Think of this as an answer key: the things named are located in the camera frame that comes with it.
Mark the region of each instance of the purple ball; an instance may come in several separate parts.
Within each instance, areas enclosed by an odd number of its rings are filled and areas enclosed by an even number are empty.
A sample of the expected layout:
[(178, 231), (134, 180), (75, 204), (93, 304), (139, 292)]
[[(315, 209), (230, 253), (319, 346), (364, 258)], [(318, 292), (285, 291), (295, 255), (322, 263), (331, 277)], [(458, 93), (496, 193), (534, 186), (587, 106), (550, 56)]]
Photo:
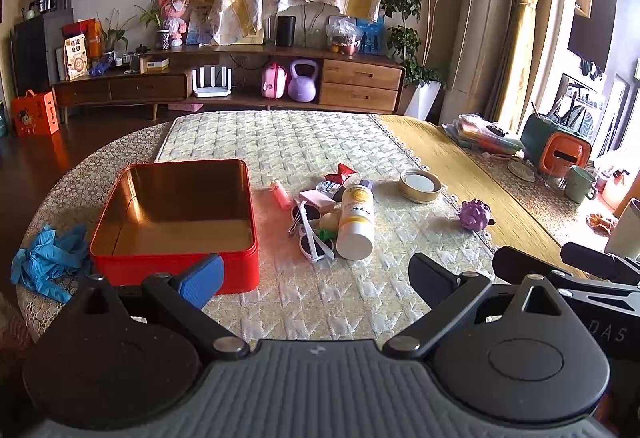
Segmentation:
[(462, 202), (458, 217), (462, 227), (467, 230), (485, 230), (489, 225), (493, 225), (489, 205), (478, 199)]

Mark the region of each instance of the white planter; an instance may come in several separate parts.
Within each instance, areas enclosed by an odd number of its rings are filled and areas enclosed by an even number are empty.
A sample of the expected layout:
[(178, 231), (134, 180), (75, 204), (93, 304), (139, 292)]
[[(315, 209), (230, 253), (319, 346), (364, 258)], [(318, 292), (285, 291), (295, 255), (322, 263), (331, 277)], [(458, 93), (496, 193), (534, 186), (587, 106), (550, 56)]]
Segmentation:
[(406, 108), (404, 116), (412, 116), (418, 120), (424, 120), (431, 111), (433, 102), (438, 96), (440, 86), (442, 84), (437, 81), (425, 82), (423, 85), (416, 87), (414, 96), (411, 97), (409, 106)]

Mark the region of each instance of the yellow label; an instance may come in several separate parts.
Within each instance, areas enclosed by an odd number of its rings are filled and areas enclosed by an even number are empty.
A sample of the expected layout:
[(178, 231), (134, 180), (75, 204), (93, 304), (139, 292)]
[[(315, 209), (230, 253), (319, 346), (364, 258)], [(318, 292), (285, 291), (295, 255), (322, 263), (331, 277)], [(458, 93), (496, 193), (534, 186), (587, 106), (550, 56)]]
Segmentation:
[(371, 221), (364, 216), (348, 216), (340, 219), (340, 227), (347, 223), (371, 223)]
[(354, 201), (365, 203), (369, 199), (369, 193), (361, 189), (356, 189), (351, 193), (351, 198), (353, 198)]

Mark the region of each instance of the black cabinet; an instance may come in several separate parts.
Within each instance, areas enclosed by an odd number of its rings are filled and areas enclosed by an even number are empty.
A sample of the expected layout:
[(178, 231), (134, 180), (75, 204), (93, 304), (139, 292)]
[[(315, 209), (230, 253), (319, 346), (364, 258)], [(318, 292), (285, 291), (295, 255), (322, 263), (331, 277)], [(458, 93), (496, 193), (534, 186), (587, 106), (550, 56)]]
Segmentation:
[(19, 97), (27, 90), (48, 92), (59, 81), (56, 49), (65, 43), (62, 27), (73, 21), (74, 11), (69, 8), (47, 12), (15, 25), (12, 51)]

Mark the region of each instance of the orange gift bag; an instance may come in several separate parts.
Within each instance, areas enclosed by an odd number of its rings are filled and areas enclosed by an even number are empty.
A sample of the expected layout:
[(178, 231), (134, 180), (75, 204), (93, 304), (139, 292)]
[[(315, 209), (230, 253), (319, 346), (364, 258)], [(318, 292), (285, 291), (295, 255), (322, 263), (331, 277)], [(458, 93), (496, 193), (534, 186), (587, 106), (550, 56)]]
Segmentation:
[(24, 97), (12, 100), (11, 110), (18, 136), (53, 134), (58, 130), (53, 92), (35, 94), (28, 90)]

